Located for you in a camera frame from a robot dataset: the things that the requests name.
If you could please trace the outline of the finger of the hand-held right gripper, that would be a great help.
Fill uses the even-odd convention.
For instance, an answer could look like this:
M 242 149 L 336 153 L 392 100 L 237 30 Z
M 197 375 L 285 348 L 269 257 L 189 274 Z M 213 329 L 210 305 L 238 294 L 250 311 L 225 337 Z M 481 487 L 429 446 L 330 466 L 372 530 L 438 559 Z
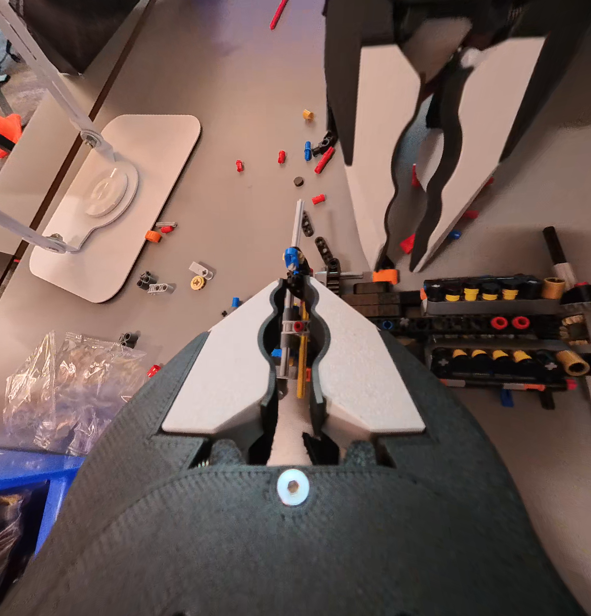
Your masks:
M 411 272 L 424 269 L 499 166 L 545 40 L 516 37 L 461 50 L 440 96 L 439 126 L 430 128 L 415 164 L 426 209 Z
M 346 177 L 362 251 L 370 270 L 384 259 L 386 215 L 397 194 L 394 153 L 414 120 L 421 79 L 397 45 L 363 47 L 353 159 Z

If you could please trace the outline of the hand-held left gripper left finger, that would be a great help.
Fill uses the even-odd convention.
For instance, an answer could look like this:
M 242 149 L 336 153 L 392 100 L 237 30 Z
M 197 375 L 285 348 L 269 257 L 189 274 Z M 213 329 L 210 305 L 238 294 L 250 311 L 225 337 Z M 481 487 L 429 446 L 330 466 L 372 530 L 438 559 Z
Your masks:
M 213 326 L 201 343 L 162 423 L 183 435 L 273 435 L 277 425 L 278 306 L 284 281 L 272 281 Z

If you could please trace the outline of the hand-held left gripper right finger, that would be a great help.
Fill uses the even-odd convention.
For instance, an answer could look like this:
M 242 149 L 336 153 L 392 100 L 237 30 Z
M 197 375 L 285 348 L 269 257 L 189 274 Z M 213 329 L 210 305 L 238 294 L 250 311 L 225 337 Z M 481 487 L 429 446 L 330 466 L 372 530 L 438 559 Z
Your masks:
M 316 279 L 317 321 L 329 331 L 318 380 L 327 434 L 420 434 L 425 424 L 377 327 Z

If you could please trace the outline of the lego technic engine model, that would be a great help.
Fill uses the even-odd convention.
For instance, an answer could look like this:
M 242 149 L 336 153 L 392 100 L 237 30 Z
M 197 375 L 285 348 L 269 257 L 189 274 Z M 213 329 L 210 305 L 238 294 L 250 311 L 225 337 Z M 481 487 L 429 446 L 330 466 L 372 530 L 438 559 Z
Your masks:
M 377 328 L 413 342 L 446 385 L 497 389 L 503 406 L 511 390 L 533 390 L 553 410 L 554 393 L 591 385 L 591 285 L 567 291 L 561 279 L 516 274 L 426 280 L 419 291 L 397 291 L 357 274 L 339 259 L 317 280 Z

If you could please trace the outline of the clear plastic bag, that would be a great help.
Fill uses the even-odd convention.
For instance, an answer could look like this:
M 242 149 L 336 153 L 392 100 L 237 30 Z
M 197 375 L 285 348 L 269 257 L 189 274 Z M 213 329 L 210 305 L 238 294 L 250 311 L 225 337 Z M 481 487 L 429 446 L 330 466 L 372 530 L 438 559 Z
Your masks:
M 4 428 L 15 445 L 84 457 L 144 385 L 146 353 L 118 341 L 47 333 L 7 377 Z

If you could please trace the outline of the blue plastic bin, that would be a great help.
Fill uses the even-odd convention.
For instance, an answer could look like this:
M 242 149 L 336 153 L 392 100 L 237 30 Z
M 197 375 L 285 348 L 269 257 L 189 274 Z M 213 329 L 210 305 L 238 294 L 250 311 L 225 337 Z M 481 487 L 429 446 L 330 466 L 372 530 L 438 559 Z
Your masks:
M 58 453 L 0 449 L 0 491 L 18 490 L 40 483 L 46 483 L 48 487 L 35 555 L 48 538 L 84 460 L 85 457 Z

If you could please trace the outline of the white stand base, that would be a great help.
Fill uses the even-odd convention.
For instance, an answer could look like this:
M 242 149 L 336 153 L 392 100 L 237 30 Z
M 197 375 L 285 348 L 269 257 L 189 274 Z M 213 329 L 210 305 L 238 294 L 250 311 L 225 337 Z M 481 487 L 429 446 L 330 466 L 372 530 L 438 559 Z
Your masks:
M 91 303 L 118 292 L 200 135 L 192 115 L 120 115 L 102 130 L 113 160 L 91 151 L 48 221 L 73 252 L 34 248 L 30 272 Z

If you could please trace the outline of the dark box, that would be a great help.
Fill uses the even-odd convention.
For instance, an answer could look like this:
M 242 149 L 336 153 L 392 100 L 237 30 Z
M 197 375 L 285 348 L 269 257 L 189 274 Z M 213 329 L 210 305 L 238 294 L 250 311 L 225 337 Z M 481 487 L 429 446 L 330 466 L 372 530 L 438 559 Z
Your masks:
M 82 74 L 138 1 L 10 1 L 50 62 Z

